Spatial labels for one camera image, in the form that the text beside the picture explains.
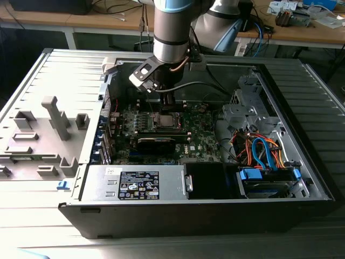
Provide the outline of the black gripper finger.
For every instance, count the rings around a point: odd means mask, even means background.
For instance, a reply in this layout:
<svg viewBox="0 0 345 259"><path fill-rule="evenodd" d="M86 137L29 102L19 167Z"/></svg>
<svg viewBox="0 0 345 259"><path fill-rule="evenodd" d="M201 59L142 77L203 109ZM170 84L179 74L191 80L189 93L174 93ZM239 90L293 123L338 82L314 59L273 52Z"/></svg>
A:
<svg viewBox="0 0 345 259"><path fill-rule="evenodd" d="M175 112L174 92L161 93L161 113Z"/></svg>

